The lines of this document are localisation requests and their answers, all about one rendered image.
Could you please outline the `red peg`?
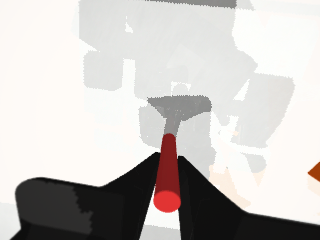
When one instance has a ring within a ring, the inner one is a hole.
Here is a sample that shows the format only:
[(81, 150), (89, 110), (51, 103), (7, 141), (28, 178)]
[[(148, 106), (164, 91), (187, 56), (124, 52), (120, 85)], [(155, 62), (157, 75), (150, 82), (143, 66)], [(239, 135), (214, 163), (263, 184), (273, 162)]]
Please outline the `red peg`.
[(176, 138), (173, 134), (163, 136), (160, 153), (153, 203), (158, 210), (171, 213), (181, 204)]

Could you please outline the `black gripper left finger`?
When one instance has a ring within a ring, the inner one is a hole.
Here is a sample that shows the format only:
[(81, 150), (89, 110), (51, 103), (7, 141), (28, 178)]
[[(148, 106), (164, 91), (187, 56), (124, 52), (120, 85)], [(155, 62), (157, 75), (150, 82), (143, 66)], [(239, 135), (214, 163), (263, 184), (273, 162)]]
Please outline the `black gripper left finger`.
[(48, 177), (14, 191), (20, 229), (27, 223), (103, 237), (139, 240), (156, 184), (160, 152), (127, 173), (94, 186)]

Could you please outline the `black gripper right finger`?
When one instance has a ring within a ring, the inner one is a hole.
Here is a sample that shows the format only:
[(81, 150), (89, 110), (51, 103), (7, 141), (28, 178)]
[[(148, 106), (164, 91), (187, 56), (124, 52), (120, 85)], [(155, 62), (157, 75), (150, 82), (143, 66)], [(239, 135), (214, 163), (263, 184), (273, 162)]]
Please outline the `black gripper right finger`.
[(178, 156), (181, 240), (320, 240), (320, 225), (249, 213)]

